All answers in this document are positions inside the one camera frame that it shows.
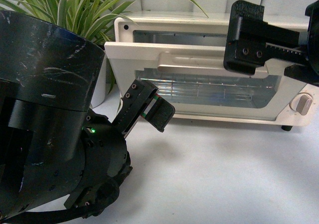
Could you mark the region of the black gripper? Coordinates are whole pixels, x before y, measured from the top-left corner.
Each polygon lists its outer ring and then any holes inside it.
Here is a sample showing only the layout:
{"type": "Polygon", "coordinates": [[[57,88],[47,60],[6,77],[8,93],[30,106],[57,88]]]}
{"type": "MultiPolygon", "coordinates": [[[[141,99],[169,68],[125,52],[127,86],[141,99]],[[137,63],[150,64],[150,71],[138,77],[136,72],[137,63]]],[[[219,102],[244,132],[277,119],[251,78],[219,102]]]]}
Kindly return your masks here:
{"type": "Polygon", "coordinates": [[[83,175],[64,204],[64,218],[97,216],[118,198],[119,187],[132,170],[125,141],[129,131],[142,116],[164,132],[175,114],[175,107],[157,91],[151,82],[134,80],[113,121],[88,111],[80,138],[85,151],[83,175]]]}

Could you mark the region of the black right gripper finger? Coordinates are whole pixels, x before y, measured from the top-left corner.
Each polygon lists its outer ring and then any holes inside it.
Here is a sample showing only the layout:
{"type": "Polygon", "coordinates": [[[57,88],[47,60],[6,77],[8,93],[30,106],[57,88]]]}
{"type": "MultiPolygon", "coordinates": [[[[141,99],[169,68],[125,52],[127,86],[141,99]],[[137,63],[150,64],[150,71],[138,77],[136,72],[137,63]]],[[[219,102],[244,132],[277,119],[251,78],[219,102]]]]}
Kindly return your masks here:
{"type": "Polygon", "coordinates": [[[254,75],[264,66],[264,43],[258,35],[263,21],[264,7],[245,0],[231,6],[223,65],[227,71],[254,75]]]}

